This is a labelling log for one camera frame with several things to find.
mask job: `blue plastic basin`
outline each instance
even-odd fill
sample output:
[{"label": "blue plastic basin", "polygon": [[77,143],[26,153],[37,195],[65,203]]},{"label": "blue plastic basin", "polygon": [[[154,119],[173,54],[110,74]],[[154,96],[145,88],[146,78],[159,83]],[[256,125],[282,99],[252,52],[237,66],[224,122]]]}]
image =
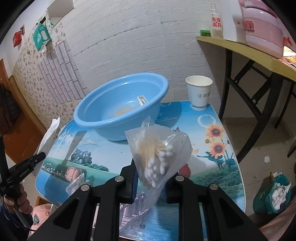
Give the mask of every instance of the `blue plastic basin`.
[{"label": "blue plastic basin", "polygon": [[[76,107],[74,121],[112,141],[126,140],[125,131],[140,127],[150,116],[156,120],[160,101],[168,91],[165,77],[154,73],[131,74],[111,80],[88,94]],[[140,106],[137,97],[147,103]]]}]

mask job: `teal tissue package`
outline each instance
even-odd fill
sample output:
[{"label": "teal tissue package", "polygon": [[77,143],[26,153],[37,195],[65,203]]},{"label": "teal tissue package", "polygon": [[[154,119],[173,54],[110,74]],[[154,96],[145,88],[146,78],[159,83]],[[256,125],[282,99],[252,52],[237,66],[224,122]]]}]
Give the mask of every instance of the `teal tissue package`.
[{"label": "teal tissue package", "polygon": [[43,24],[38,24],[34,34],[33,40],[36,45],[37,50],[39,51],[43,46],[45,46],[50,40],[50,36],[46,27]]}]

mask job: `table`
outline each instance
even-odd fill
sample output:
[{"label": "table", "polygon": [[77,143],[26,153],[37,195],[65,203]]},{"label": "table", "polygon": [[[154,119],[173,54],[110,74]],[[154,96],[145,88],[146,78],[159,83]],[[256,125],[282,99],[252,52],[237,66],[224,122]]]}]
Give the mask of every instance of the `table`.
[{"label": "table", "polygon": [[[189,101],[163,103],[156,123],[174,131],[183,131],[190,138],[193,152],[188,164],[180,169],[181,175],[200,185],[218,184],[245,210],[245,191],[239,166],[229,138],[212,106],[209,105],[204,111],[195,111],[190,108]],[[213,143],[225,151],[218,153]],[[82,165],[84,161],[89,161],[83,156],[91,157],[92,164]],[[65,189],[70,183],[64,175],[69,166],[81,168],[86,182],[97,186],[117,176],[131,160],[127,141],[103,139],[94,130],[82,129],[72,120],[60,133],[46,157],[36,180],[36,188],[50,202],[61,205],[68,198]],[[137,194],[142,197],[141,185],[138,185]],[[205,224],[203,231],[206,238]],[[149,210],[135,210],[133,205],[123,206],[120,236],[136,240],[177,241],[178,205],[164,203],[161,196]]]},{"label": "table", "polygon": [[[220,120],[222,120],[223,118],[227,102],[229,85],[231,85],[234,88],[234,90],[241,96],[244,102],[248,105],[248,107],[250,108],[250,110],[252,111],[252,113],[258,121],[249,139],[237,155],[238,163],[240,163],[243,160],[243,158],[248,154],[253,145],[256,143],[264,128],[266,127],[275,108],[276,102],[278,100],[283,80],[286,79],[294,83],[296,81],[296,71],[289,65],[282,62],[281,60],[276,59],[271,55],[254,49],[248,45],[213,37],[196,37],[196,39],[198,41],[211,43],[217,46],[224,47],[226,49],[225,79],[221,106],[219,110]],[[231,78],[233,52],[242,54],[250,59],[234,79]],[[255,62],[272,71],[272,74],[270,76],[265,75],[263,72],[261,72],[253,66]],[[253,69],[257,73],[262,75],[264,78],[266,78],[266,82],[250,98],[246,94],[246,92],[239,86],[239,81],[251,69]],[[261,111],[257,108],[256,105],[269,89],[270,91],[267,97],[267,101],[261,113]]]}]

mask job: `floral wallpaper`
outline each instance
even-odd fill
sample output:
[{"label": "floral wallpaper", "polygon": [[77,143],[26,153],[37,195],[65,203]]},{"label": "floral wallpaper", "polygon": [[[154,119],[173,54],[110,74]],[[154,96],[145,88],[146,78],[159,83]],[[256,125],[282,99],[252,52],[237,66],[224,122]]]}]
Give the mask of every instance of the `floral wallpaper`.
[{"label": "floral wallpaper", "polygon": [[[47,44],[48,52],[50,52],[54,46],[65,40],[65,33],[63,32],[61,22],[53,26],[50,23],[47,12],[45,16],[45,25],[52,38],[51,42]],[[23,40],[21,54],[14,66],[12,75],[28,105],[45,128],[49,128],[52,119],[58,116],[61,117],[60,125],[64,126],[73,119],[74,109],[81,99],[57,105],[53,96],[48,93],[44,82],[41,81],[42,76],[37,71],[37,65],[47,53],[37,51],[35,47],[33,33],[36,27],[33,28],[30,37]]]}]

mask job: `clear bottle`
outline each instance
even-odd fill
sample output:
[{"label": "clear bottle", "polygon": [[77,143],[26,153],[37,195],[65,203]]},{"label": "clear bottle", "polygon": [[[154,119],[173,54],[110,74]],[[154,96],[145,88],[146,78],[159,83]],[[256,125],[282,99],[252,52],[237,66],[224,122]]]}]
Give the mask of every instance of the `clear bottle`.
[{"label": "clear bottle", "polygon": [[211,21],[213,37],[223,38],[221,14],[217,10],[216,4],[211,4]]}]

